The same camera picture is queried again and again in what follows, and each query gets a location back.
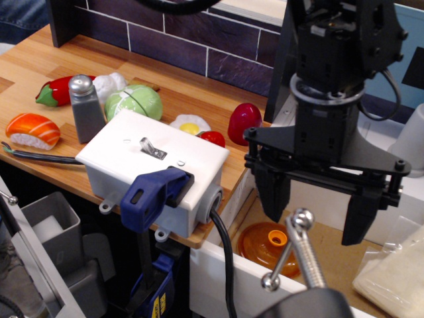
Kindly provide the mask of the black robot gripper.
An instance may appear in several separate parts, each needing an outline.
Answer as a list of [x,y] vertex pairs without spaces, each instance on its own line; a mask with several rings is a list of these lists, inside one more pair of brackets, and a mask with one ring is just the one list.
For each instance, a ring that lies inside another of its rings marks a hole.
[[378,209],[398,206],[401,181],[411,165],[359,133],[363,85],[331,93],[293,75],[290,89],[297,103],[294,125],[244,132],[246,167],[254,174],[264,213],[280,221],[292,180],[346,193],[351,198],[342,245],[360,244]]

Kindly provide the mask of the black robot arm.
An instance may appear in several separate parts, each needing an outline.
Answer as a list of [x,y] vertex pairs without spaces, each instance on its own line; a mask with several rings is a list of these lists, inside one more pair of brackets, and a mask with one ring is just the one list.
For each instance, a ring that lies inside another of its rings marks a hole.
[[295,123],[249,128],[246,166],[267,217],[279,221],[292,180],[350,195],[342,243],[358,244],[379,210],[397,206],[408,161],[369,143],[358,130],[364,84],[402,59],[407,32],[392,1],[289,1],[295,72]]

